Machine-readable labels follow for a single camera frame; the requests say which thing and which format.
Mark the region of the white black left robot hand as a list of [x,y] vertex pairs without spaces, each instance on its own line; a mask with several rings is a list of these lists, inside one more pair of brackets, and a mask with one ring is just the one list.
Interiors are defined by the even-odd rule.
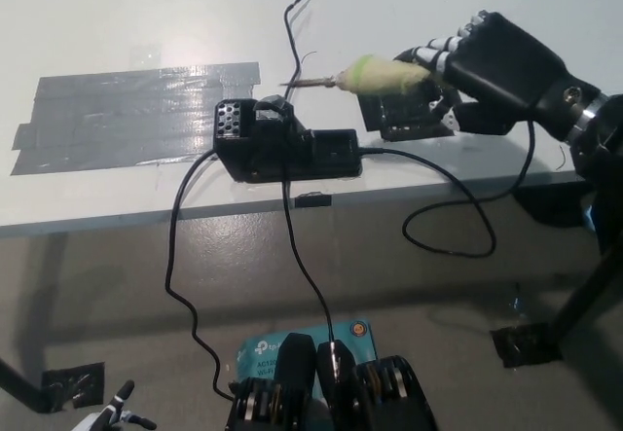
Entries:
[[157,424],[154,421],[125,409],[125,403],[133,392],[134,387],[135,382],[131,379],[127,380],[99,413],[90,413],[74,426],[72,430],[113,430],[120,423],[135,424],[145,430],[156,430]]

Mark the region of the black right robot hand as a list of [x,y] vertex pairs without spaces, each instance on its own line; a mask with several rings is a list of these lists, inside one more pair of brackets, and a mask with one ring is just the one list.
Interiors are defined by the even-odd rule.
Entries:
[[458,34],[396,57],[423,67],[438,84],[471,97],[445,115],[461,132],[505,135],[535,122],[569,142],[607,102],[597,87],[572,76],[563,60],[500,13],[482,11]]

